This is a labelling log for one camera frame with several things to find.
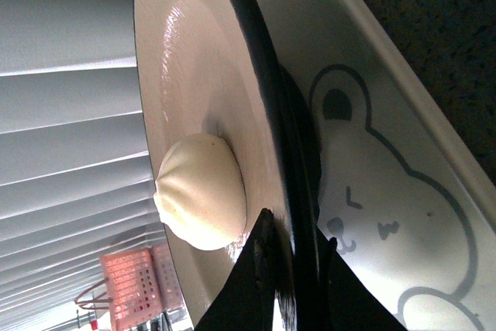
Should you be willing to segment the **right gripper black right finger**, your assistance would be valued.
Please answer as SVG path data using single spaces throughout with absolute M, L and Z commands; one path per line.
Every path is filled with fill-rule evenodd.
M 337 240 L 312 229 L 305 290 L 307 330 L 396 330 L 397 319 L 337 253 Z

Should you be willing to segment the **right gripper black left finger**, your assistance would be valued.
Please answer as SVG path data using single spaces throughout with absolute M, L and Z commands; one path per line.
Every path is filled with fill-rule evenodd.
M 262 209 L 222 290 L 196 330 L 272 330 L 276 291 L 285 272 L 274 214 Z

